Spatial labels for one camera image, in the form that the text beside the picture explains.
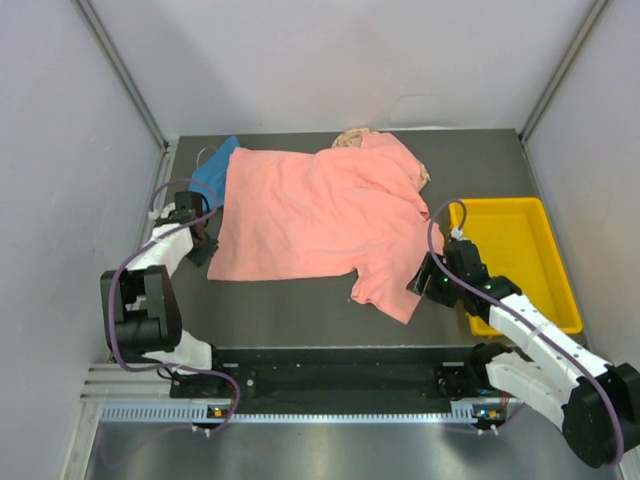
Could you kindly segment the pink t shirt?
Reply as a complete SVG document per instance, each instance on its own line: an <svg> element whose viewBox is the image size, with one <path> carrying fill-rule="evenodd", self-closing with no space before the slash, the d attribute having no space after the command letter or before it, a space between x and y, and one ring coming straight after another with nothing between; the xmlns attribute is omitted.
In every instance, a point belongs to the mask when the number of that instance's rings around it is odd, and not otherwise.
<svg viewBox="0 0 640 480"><path fill-rule="evenodd" d="M211 281L357 279L351 298L407 324L420 298L407 286L429 250L430 180L390 133L314 154L237 148L227 169Z"/></svg>

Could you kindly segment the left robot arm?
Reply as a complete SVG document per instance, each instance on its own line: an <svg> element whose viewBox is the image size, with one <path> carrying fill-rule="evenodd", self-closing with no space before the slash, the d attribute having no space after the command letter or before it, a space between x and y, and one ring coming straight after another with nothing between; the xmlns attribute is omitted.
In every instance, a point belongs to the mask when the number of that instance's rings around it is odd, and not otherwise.
<svg viewBox="0 0 640 480"><path fill-rule="evenodd" d="M214 191L185 190L162 211L149 240L115 270L100 278L105 338L116 360L135 356L163 368L192 374L192 384L205 396L226 387L225 370L214 364L214 347L183 328L172 276L183 260L202 267L218 248L206 231L216 212Z"/></svg>

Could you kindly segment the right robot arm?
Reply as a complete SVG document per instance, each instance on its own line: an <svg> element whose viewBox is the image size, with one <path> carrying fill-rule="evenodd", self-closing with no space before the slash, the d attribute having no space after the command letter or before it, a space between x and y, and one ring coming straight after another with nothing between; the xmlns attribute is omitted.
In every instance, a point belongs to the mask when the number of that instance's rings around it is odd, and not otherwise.
<svg viewBox="0 0 640 480"><path fill-rule="evenodd" d="M505 276L490 275L468 239L429 252L408 290L464 310L512 341L476 346L466 363L476 394L506 392L551 422L586 465L618 464L639 445L639 372L587 350Z"/></svg>

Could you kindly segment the blue cloth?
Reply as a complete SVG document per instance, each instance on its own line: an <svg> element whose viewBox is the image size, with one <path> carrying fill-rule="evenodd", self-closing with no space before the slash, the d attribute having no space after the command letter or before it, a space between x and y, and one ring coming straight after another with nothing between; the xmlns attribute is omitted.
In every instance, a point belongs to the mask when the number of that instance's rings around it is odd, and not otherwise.
<svg viewBox="0 0 640 480"><path fill-rule="evenodd" d="M231 155L240 147L237 136L230 136L219 146L209 145L196 156L196 169L189 190L202 194L218 207L224 204L227 170Z"/></svg>

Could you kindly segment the yellow plastic tray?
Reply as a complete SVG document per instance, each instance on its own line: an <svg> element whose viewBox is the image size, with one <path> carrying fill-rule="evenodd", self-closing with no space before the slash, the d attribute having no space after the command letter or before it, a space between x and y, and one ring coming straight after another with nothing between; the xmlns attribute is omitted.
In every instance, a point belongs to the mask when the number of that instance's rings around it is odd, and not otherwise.
<svg viewBox="0 0 640 480"><path fill-rule="evenodd" d="M448 207L450 226L463 227L493 276L519 286L533 305L566 334L582 319L542 202L534 197L465 199Z"/></svg>

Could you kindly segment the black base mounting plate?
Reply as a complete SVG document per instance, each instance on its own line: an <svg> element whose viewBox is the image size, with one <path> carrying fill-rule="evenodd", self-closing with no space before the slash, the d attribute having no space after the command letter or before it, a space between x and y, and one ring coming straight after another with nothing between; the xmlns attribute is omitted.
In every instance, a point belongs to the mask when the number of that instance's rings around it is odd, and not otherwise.
<svg viewBox="0 0 640 480"><path fill-rule="evenodd" d="M472 372L472 347L230 348L214 353L226 379L175 377L173 399L229 400L238 413L444 413L456 401L503 394Z"/></svg>

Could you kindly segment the floral patterned cloth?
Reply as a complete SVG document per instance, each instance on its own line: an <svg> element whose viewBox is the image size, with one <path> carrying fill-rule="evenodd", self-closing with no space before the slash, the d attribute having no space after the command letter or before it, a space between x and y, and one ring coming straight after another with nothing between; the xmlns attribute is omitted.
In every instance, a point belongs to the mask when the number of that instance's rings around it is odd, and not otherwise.
<svg viewBox="0 0 640 480"><path fill-rule="evenodd" d="M340 133L332 142L332 148L338 147L354 147L359 148L362 145L363 137L366 135L379 135L380 132L369 127L352 128ZM431 180L430 174L426 167L420 164L419 189L422 190Z"/></svg>

